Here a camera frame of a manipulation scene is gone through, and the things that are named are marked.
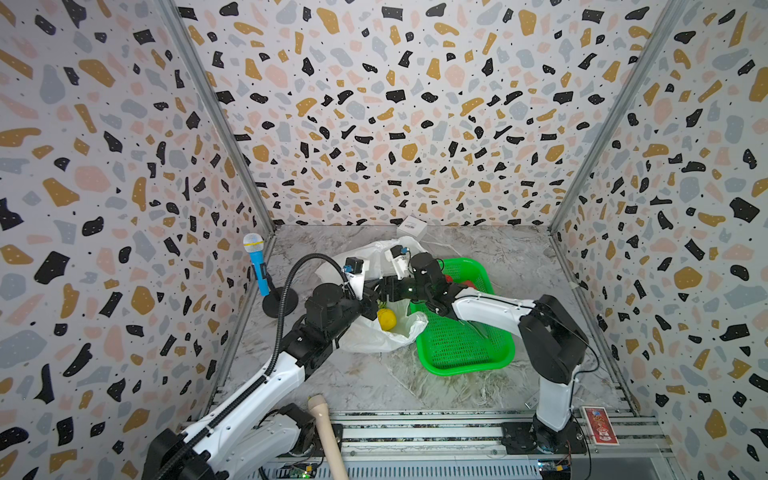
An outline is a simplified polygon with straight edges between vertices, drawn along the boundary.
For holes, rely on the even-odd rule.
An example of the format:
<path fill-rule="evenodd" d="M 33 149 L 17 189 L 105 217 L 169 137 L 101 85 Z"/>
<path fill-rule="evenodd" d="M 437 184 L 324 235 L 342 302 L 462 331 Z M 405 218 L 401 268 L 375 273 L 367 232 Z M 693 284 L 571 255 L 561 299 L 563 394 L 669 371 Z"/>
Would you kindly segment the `white plastic bag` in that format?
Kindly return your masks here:
<path fill-rule="evenodd" d="M 418 240 L 402 236 L 395 240 L 376 241 L 363 247 L 338 254 L 333 259 L 340 265 L 348 257 L 364 261 L 365 280 L 372 281 L 384 276 L 405 274 L 405 261 L 425 249 Z M 380 298 L 370 320 L 359 316 L 339 341 L 340 349 L 351 353 L 388 353 L 415 342 L 428 326 L 424 313 L 409 314 L 410 301 L 383 300 Z"/>

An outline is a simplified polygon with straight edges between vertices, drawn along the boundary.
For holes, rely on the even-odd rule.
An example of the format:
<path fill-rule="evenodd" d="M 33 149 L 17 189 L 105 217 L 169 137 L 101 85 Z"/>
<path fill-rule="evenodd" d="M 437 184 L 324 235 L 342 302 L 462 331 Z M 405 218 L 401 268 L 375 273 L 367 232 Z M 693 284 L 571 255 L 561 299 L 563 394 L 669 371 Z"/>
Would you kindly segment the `yellow lemon toy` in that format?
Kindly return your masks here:
<path fill-rule="evenodd" d="M 382 331 L 391 331 L 398 323 L 397 315 L 389 308 L 379 309 L 377 312 L 377 319 Z"/>

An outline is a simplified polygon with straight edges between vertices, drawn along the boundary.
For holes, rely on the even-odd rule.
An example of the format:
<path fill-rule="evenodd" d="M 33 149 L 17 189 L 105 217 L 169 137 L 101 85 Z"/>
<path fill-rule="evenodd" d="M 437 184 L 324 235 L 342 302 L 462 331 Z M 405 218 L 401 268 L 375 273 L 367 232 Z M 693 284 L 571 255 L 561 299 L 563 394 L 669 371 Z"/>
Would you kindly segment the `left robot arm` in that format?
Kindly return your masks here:
<path fill-rule="evenodd" d="M 316 287 L 304 321 L 289 332 L 277 331 L 264 367 L 211 413 L 180 433 L 166 429 L 150 443 L 143 478 L 236 479 L 293 449 L 309 428 L 317 432 L 332 477 L 347 478 L 325 400 L 311 398 L 306 415 L 277 405 L 338 349 L 355 319 L 374 320 L 377 311 L 372 282 Z"/>

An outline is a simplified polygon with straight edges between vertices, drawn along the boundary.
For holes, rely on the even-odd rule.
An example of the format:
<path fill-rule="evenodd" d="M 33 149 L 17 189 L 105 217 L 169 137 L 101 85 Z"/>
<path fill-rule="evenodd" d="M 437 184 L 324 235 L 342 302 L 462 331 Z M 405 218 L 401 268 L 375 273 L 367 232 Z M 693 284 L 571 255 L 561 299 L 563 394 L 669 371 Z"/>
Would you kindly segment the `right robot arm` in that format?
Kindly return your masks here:
<path fill-rule="evenodd" d="M 516 447 L 547 453 L 579 448 L 573 438 L 572 397 L 589 341 L 559 300 L 551 295 L 510 299 L 449 281 L 429 253 L 416 254 L 403 273 L 367 280 L 364 285 L 378 300 L 414 301 L 440 317 L 481 323 L 518 337 L 539 376 L 539 389 L 531 427 L 518 435 Z"/>

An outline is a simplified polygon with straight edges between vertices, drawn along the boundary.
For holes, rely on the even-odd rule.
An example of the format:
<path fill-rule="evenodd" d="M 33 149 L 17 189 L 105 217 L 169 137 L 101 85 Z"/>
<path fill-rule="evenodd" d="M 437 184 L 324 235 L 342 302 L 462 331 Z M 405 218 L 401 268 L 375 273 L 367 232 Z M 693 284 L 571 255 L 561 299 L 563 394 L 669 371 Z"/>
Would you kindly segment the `white small box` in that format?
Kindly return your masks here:
<path fill-rule="evenodd" d="M 399 237 L 409 236 L 416 240 L 421 240 L 427 229 L 428 224 L 416 217 L 408 216 L 397 226 L 397 235 Z"/>

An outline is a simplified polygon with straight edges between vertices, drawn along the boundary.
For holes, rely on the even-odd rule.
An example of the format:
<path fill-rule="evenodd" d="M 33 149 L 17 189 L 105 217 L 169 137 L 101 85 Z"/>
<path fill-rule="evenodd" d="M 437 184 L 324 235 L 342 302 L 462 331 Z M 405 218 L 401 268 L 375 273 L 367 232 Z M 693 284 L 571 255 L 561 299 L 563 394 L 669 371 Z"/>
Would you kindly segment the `green plastic basket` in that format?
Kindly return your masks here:
<path fill-rule="evenodd" d="M 417 337 L 416 345 L 423 367 L 434 375 L 502 369 L 515 357 L 515 341 L 509 332 L 443 318 L 423 303 L 410 303 L 408 312 L 427 316 L 427 327 Z"/>

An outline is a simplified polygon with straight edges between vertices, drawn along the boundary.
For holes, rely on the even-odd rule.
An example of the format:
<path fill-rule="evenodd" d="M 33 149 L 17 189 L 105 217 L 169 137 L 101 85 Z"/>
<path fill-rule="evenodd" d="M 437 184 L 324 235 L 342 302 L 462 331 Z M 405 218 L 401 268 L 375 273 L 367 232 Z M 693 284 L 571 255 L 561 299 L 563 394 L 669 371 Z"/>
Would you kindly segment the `blue toy microphone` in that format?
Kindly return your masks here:
<path fill-rule="evenodd" d="M 267 297 L 270 294 L 269 282 L 266 277 L 264 249 L 265 241 L 258 233 L 248 233 L 243 237 L 243 247 L 248 253 L 254 271 L 260 294 Z"/>

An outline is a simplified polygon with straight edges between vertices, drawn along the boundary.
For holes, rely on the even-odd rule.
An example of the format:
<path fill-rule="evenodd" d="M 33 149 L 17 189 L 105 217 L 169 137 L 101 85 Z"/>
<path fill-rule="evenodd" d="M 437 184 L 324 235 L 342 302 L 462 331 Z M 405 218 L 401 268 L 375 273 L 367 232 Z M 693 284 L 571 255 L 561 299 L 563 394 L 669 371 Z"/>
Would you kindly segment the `red card tag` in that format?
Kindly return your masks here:
<path fill-rule="evenodd" d="M 582 408 L 582 413 L 595 445 L 619 445 L 619 440 L 611 423 L 609 413 L 604 407 L 585 406 Z"/>

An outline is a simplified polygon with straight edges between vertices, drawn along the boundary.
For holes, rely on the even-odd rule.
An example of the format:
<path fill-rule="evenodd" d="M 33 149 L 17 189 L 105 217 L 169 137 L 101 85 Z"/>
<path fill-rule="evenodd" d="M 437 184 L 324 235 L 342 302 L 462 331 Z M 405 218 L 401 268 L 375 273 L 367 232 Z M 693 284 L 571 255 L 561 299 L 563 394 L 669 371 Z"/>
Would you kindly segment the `metal base rail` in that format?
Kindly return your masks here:
<path fill-rule="evenodd" d="M 352 479 L 682 479 L 653 417 L 612 410 L 615 445 L 586 423 L 552 451 L 525 439 L 530 414 L 512 411 L 342 412 L 331 416 Z"/>

